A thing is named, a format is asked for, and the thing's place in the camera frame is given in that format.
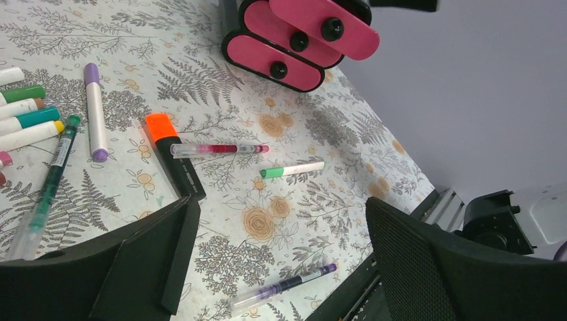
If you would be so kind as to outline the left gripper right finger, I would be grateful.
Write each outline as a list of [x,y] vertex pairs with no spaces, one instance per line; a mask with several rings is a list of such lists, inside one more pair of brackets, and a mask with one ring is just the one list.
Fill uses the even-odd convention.
[[366,202],[393,320],[565,320],[566,263],[490,248]]

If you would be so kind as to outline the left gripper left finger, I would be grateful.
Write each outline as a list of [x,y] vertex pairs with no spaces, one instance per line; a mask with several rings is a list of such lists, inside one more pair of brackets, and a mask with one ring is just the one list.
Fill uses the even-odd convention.
[[169,320],[201,208],[184,197],[91,240],[1,264],[2,320]]

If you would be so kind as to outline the orange cap black highlighter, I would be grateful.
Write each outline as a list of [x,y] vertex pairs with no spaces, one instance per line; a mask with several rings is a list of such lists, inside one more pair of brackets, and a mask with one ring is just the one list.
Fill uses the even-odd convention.
[[182,141],[169,116],[152,113],[145,117],[145,122],[161,165],[175,191],[180,197],[203,200],[207,196],[203,184],[190,158],[181,154]]

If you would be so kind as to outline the black pink drawer box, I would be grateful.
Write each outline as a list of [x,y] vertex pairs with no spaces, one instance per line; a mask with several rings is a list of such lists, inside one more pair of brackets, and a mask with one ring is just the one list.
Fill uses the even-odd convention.
[[311,92],[344,57],[365,60],[380,44],[365,1],[224,0],[221,52],[234,66]]

